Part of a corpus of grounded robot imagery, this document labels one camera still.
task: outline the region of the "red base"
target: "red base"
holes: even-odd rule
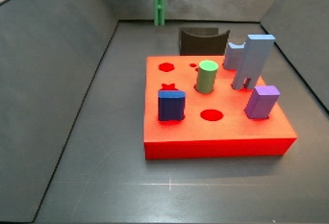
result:
[[[195,64],[212,60],[219,69],[213,91],[201,94],[193,89]],[[244,107],[249,90],[233,90],[235,71],[221,68],[221,57],[148,57],[144,115],[144,148],[146,159],[184,159],[282,155],[296,135],[275,104],[268,119],[251,120]],[[184,120],[157,121],[157,90],[175,84],[185,92]],[[264,85],[259,78],[257,86]],[[209,121],[203,110],[217,110],[223,116]]]

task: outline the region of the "purple block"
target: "purple block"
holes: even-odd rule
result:
[[[270,111],[279,99],[279,91],[274,86],[257,86],[253,88],[244,112],[249,119],[268,118]]]

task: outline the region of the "tall lavender block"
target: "tall lavender block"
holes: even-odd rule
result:
[[[279,99],[279,91],[274,86],[257,86],[245,104],[245,116],[249,119],[266,119]]]

